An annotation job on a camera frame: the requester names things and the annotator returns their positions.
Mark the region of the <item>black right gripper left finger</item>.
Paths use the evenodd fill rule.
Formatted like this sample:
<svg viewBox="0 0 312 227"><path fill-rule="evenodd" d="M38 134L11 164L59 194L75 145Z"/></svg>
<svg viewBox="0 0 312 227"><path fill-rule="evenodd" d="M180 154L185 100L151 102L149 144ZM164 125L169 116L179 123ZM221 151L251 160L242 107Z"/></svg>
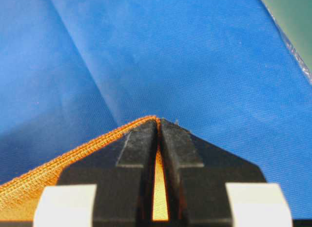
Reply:
<svg viewBox="0 0 312 227"><path fill-rule="evenodd" d="M147 121L67 166L41 195L36 227L145 227L152 220L157 124Z"/></svg>

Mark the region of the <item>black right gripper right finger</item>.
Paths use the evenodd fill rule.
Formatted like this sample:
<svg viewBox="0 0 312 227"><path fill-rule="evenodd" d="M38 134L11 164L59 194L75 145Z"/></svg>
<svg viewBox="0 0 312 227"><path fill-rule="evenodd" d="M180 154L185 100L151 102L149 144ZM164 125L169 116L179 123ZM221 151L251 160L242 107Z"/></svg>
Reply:
<svg viewBox="0 0 312 227"><path fill-rule="evenodd" d="M169 214L180 227L290 227L278 184L261 169L162 119Z"/></svg>

